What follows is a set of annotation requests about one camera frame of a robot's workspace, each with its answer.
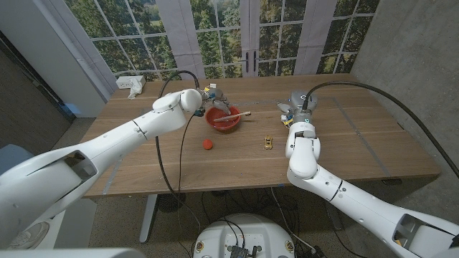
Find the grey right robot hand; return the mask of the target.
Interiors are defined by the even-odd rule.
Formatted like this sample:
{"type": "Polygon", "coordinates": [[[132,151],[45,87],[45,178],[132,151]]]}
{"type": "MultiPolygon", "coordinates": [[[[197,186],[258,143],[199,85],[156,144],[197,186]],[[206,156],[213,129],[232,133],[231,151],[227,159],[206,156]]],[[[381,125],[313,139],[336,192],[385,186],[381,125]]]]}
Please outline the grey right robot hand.
{"type": "Polygon", "coordinates": [[[318,97],[314,94],[307,96],[307,92],[301,90],[292,91],[288,103],[278,103],[281,111],[281,122],[289,128],[294,123],[312,123],[312,112],[316,109],[318,97]]]}

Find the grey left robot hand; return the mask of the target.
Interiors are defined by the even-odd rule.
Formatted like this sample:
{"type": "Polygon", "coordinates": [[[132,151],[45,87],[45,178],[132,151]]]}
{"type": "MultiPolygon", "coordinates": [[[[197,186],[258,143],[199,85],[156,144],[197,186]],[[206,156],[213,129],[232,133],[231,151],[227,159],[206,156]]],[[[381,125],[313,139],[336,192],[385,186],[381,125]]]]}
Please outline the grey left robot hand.
{"type": "Polygon", "coordinates": [[[227,100],[223,91],[217,88],[217,85],[210,83],[203,90],[198,90],[202,97],[201,107],[204,108],[206,104],[210,103],[214,108],[223,111],[225,114],[230,115],[230,102],[227,100]]]}

